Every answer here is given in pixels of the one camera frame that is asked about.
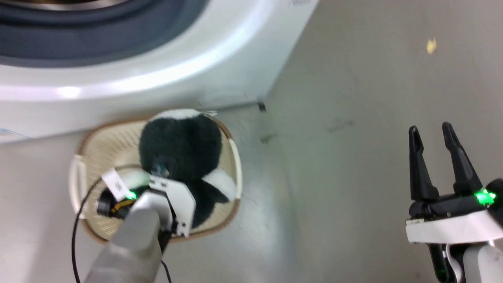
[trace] white fur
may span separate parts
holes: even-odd
[[[214,186],[223,195],[225,195],[229,201],[236,199],[236,184],[233,179],[227,175],[222,169],[215,169],[211,171],[208,175],[204,176],[203,181]]]
[[[176,119],[176,120],[183,120],[183,119],[189,119],[189,118],[194,118],[201,114],[201,112],[195,110],[195,109],[173,109],[173,110],[167,110],[164,112],[161,112],[157,114],[156,116],[152,117],[150,121],[159,119],[159,118],[171,118],[171,119]]]

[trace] white washing machine panel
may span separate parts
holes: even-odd
[[[71,68],[0,65],[0,129],[9,140],[35,138],[167,107],[262,99],[317,2],[211,0],[186,32],[141,55]]]

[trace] beige plastic basket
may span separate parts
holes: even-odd
[[[217,119],[212,119],[222,133],[222,153],[218,167],[225,170],[237,186],[236,199],[228,203],[217,203],[211,217],[191,231],[189,237],[175,237],[171,242],[202,237],[227,226],[239,208],[242,192],[242,171],[239,153],[229,130]],[[75,213],[82,199],[95,182],[106,171],[122,165],[140,164],[138,144],[143,127],[148,119],[122,121],[103,125],[91,131],[82,141],[70,165],[68,187],[70,201]],[[96,201],[105,189],[100,183],[91,192],[80,218],[89,234],[100,242],[108,241],[117,231],[122,220],[107,218],[96,213]]]

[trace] brown basket rim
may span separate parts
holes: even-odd
[[[80,155],[80,156],[83,156],[83,151],[84,151],[84,148],[85,148],[87,142],[93,137],[93,135],[95,135],[96,133],[98,133],[99,131],[101,131],[101,130],[103,130],[105,128],[113,127],[113,126],[120,125],[120,124],[125,124],[125,123],[141,122],[141,121],[149,120],[152,117],[153,116],[144,117],[144,118],[136,118],[136,119],[119,120],[119,121],[105,123],[105,124],[103,124],[101,126],[98,126],[98,127],[94,128],[93,130],[91,130],[89,133],[87,133],[84,136],[84,138],[80,142],[80,145],[78,146],[77,154]],[[211,118],[213,121],[215,121],[215,123],[217,123],[218,127],[222,130],[222,132],[224,133],[224,135],[225,135],[225,137],[227,139],[232,140],[232,135],[230,134],[229,129],[220,120],[218,120],[217,118],[215,118],[213,116],[208,116],[208,117]],[[234,205],[232,206],[232,210],[231,210],[230,214],[218,226],[215,226],[215,227],[212,227],[212,228],[208,228],[208,229],[204,229],[204,230],[201,230],[201,231],[197,231],[195,233],[191,233],[189,237],[176,236],[176,237],[173,237],[170,240],[170,242],[171,243],[176,243],[176,242],[182,242],[182,241],[187,241],[187,240],[191,240],[191,239],[196,239],[196,238],[207,236],[209,234],[213,234],[215,232],[218,232],[218,231],[222,230],[223,228],[227,227],[231,223],[231,221],[234,219],[234,217],[236,216],[236,213],[238,211],[240,202],[241,202],[240,199],[234,200]],[[87,218],[82,219],[82,220],[83,220],[83,222],[82,222],[83,226],[84,226],[86,232],[91,236],[91,238],[95,239],[96,241],[98,241],[99,243],[102,243],[102,244],[108,242],[107,239],[102,238],[101,236],[99,236],[98,234],[96,234],[92,230],[92,228],[89,226]]]

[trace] floor stain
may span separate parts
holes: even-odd
[[[334,118],[325,124],[325,131],[328,133],[335,133],[338,131],[342,131],[345,128],[352,127],[354,125],[355,125],[355,121],[353,121],[353,120]]]
[[[276,132],[275,133],[270,133],[270,134],[263,135],[260,138],[260,142],[263,145],[268,145],[269,142],[272,141],[277,136],[278,136],[278,133],[276,133]]]

